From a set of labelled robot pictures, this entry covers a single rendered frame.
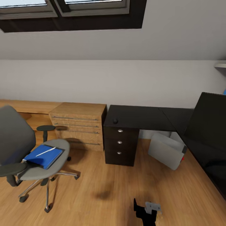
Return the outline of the folder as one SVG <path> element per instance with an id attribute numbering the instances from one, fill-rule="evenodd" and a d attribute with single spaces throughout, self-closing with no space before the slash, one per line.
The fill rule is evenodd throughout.
<path id="1" fill-rule="evenodd" d="M 62 153 L 62 150 L 53 149 L 48 151 L 50 149 L 52 149 L 52 147 L 40 145 L 34 151 L 28 154 L 22 161 L 47 170 Z M 43 153 L 45 151 L 48 152 Z"/>

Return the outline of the swivel chair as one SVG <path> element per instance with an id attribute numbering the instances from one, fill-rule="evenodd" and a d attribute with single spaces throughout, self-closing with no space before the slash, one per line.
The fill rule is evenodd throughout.
<path id="1" fill-rule="evenodd" d="M 46 213 L 51 210 L 48 205 L 49 182 L 55 180 L 54 175 L 74 176 L 76 180 L 79 178 L 77 174 L 59 172 L 66 160 L 71 160 L 71 157 L 69 157 L 70 143 L 62 138 L 48 141 L 47 132 L 55 128 L 52 125 L 43 125 L 37 127 L 36 130 L 44 131 L 41 145 L 62 150 L 60 156 L 47 170 L 28 164 L 22 160 L 31 153 L 36 145 L 35 132 L 12 106 L 0 107 L 0 177 L 7 177 L 7 182 L 12 187 L 18 187 L 26 180 L 36 180 L 18 196 L 22 203 L 27 198 L 23 194 L 43 179 L 41 186 L 47 185 L 46 207 L 44 209 Z M 17 181 L 15 176 L 18 178 Z"/>

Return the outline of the monitor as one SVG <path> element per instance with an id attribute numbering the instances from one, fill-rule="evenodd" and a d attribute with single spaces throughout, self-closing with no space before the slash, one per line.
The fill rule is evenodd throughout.
<path id="1" fill-rule="evenodd" d="M 226 152 L 226 95 L 202 92 L 183 136 Z"/>

